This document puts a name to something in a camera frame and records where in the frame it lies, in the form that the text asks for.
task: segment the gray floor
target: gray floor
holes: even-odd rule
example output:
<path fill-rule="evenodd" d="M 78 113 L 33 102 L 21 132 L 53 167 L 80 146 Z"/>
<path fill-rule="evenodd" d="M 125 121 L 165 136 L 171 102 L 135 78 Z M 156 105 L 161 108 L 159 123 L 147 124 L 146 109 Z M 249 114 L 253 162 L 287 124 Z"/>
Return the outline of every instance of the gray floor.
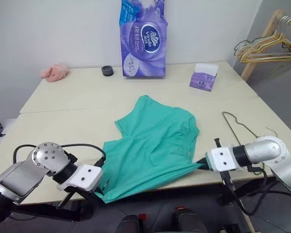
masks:
<path fill-rule="evenodd" d="M 285 190 L 281 185 L 274 190 Z M 177 198 L 164 197 L 154 201 L 123 201 L 100 206 L 94 216 L 84 222 L 71 223 L 47 218 L 30 221 L 6 220 L 0 225 L 0 233 L 114 233 L 118 223 L 126 215 L 146 214 L 145 232 L 172 230 L 172 213 L 178 206 L 194 210 L 207 226 L 209 233 L 217 233 L 221 226 L 238 223 L 242 232 L 248 232 L 242 215 L 236 206 L 221 207 L 216 203 L 218 195 L 187 195 Z M 256 198 L 245 198 L 248 209 Z M 259 211 L 251 217 L 256 230 L 263 233 L 291 233 L 291 198 L 269 194 Z"/>

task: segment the white wall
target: white wall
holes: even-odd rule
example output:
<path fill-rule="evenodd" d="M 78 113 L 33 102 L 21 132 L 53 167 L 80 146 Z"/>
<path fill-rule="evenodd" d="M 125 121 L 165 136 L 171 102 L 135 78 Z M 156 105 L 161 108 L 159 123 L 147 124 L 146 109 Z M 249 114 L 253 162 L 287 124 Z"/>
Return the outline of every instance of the white wall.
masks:
<path fill-rule="evenodd" d="M 0 119 L 18 112 L 39 71 L 121 64 L 120 0 L 0 0 Z M 167 63 L 229 60 L 261 0 L 166 0 Z"/>
<path fill-rule="evenodd" d="M 260 37 L 276 9 L 282 9 L 291 16 L 291 0 L 264 0 L 254 20 L 248 40 Z M 281 27 L 282 32 L 291 40 L 291 26 Z M 282 51 L 281 46 L 273 51 Z M 282 65 L 281 62 L 258 64 L 249 79 L 249 85 L 272 108 L 291 129 L 291 70 L 284 72 L 291 64 L 279 69 L 270 76 L 270 72 Z M 244 64 L 236 63 L 234 69 L 241 74 Z"/>

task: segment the table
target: table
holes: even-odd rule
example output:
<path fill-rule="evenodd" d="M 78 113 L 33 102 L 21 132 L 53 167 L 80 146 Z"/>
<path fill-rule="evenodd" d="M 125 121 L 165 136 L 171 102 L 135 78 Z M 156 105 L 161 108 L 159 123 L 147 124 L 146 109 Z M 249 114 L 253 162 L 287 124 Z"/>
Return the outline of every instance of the table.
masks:
<path fill-rule="evenodd" d="M 218 75 L 213 91 L 210 93 L 190 88 L 190 78 L 185 76 L 177 77 L 171 75 L 167 76 L 165 80 L 124 80 L 119 78 L 120 75 L 117 74 L 118 80 L 112 77 L 116 83 L 113 85 L 111 84 L 111 78 L 104 77 L 103 80 L 97 75 L 97 79 L 100 80 L 98 83 L 103 83 L 106 88 L 100 91 L 100 93 L 104 97 L 107 97 L 109 93 L 112 98 L 104 99 L 97 96 L 96 99 L 90 99 L 86 103 L 78 103 L 78 101 L 84 98 L 82 91 L 76 89 L 75 94 L 66 92 L 65 88 L 72 88 L 67 83 L 75 82 L 79 87 L 83 85 L 88 91 L 88 85 L 86 85 L 84 80 L 89 78 L 85 73 L 88 73 L 88 75 L 97 73 L 97 69 L 76 69 L 72 71 L 72 74 L 83 74 L 82 79 L 79 81 L 82 85 L 76 81 L 69 80 L 69 76 L 66 80 L 64 79 L 57 83 L 42 81 L 0 145 L 0 173 L 12 164 L 13 151 L 21 144 L 37 145 L 51 141 L 59 144 L 90 143 L 102 147 L 105 141 L 121 138 L 114 121 L 128 114 L 142 93 L 150 95 L 163 104 L 182 107 L 195 115 L 200 134 L 196 142 L 194 161 L 198 161 L 204 157 L 205 152 L 216 147 L 214 138 L 219 137 L 223 146 L 237 144 L 236 139 L 222 117 L 222 111 L 233 113 L 238 117 L 239 121 L 245 123 L 257 135 L 274 135 L 266 127 L 275 130 L 278 133 L 278 137 L 287 144 L 291 152 L 291 130 L 238 75 L 226 67 L 226 63 L 219 64 L 220 75 Z M 192 64 L 174 65 L 167 67 L 167 74 L 170 73 L 170 70 L 179 73 L 178 70 L 182 69 L 182 66 L 194 70 Z M 225 75 L 223 72 L 225 69 L 229 75 Z M 64 91 L 60 89 L 60 83 L 63 83 Z M 116 98 L 114 93 L 119 94 L 119 90 L 125 91 Z M 65 97 L 51 101 L 51 97 L 45 96 L 46 93 L 55 95 L 58 92 Z M 96 93 L 86 93 L 87 98 L 95 95 Z M 40 98 L 44 96 L 44 101 L 39 100 L 38 96 Z M 237 125 L 232 118 L 229 118 L 229 120 L 242 143 L 249 143 L 255 140 L 253 135 Z M 101 156 L 99 152 L 91 148 L 69 148 L 68 151 L 77 156 L 79 158 L 78 163 L 82 164 L 93 164 Z M 17 160 L 24 160 L 29 152 L 30 149 L 21 149 Z M 243 180 L 253 179 L 257 176 L 253 173 L 233 171 L 231 172 L 231 177 L 234 180 Z M 161 188 L 186 187 L 220 182 L 221 177 L 218 173 L 196 170 Z M 66 193 L 58 191 L 55 186 L 56 183 L 51 178 L 45 177 L 39 187 L 23 203 L 62 200 Z M 74 195 L 72 199 L 79 198 L 80 196 Z"/>

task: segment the pink towel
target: pink towel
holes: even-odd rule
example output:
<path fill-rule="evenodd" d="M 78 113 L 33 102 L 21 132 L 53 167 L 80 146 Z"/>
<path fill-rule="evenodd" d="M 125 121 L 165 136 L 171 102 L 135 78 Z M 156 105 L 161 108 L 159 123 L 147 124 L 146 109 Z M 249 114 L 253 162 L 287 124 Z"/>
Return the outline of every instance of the pink towel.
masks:
<path fill-rule="evenodd" d="M 69 72 L 68 68 L 62 64 L 54 64 L 46 70 L 41 71 L 42 79 L 47 79 L 48 82 L 55 82 L 63 79 Z"/>

